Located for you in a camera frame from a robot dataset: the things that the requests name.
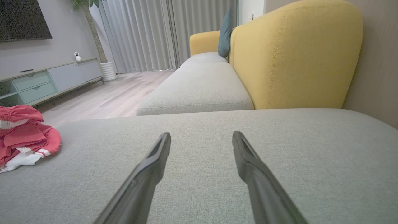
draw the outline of wooden floor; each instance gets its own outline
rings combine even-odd
[[[142,100],[175,70],[128,73],[35,106],[44,123],[58,127],[78,120],[135,116]]]

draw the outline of security camera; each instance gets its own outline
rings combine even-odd
[[[80,55],[79,52],[75,52],[74,55],[76,56],[76,61],[79,61],[79,60],[82,59],[82,58],[79,56],[79,55]]]

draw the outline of red clothing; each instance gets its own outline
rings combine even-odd
[[[29,105],[0,107],[0,167],[21,148],[25,154],[39,153],[41,157],[59,150],[59,132],[42,121],[41,113]]]

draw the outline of television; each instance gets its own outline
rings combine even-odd
[[[50,38],[37,0],[0,0],[0,42]]]

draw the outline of curtain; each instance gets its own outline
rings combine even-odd
[[[173,31],[176,64],[179,67],[190,56],[189,37],[195,33],[220,30],[229,7],[233,27],[237,24],[237,0],[167,0]]]
[[[189,37],[216,31],[237,0],[112,0],[101,17],[119,73],[176,69],[190,57]]]
[[[101,17],[119,73],[175,67],[166,38],[165,15],[158,0],[102,3]]]

